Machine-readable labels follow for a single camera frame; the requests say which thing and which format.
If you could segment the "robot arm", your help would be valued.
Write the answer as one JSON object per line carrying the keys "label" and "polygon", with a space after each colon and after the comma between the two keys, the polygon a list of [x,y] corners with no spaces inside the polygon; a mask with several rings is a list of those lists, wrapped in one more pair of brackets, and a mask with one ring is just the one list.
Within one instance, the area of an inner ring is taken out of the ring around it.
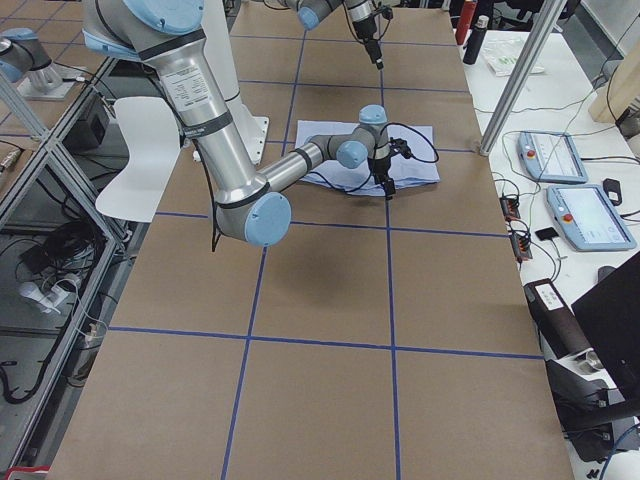
{"label": "robot arm", "polygon": [[278,1],[278,4],[293,10],[307,31],[318,27],[331,13],[342,7],[354,38],[364,46],[371,63],[378,70],[384,68],[380,48],[380,38],[383,34],[377,35],[377,17],[382,16],[390,22],[393,18],[390,6],[384,5],[381,1],[367,0],[283,0]]}
{"label": "robot arm", "polygon": [[185,136],[209,175],[214,230],[259,247],[279,242],[291,222],[283,190],[327,160],[354,169],[367,164],[386,196],[393,152],[380,105],[359,112],[344,135],[315,135],[279,161],[257,169],[205,56],[207,1],[86,1],[86,46],[102,55],[153,68]]}

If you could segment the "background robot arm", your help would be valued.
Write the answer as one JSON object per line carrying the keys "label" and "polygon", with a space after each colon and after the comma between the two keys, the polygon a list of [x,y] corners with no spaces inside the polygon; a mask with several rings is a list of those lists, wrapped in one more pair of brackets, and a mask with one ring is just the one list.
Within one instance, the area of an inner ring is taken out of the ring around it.
{"label": "background robot arm", "polygon": [[1,72],[30,100],[61,101],[74,82],[74,76],[66,81],[66,68],[52,60],[33,30],[24,27],[1,33]]}

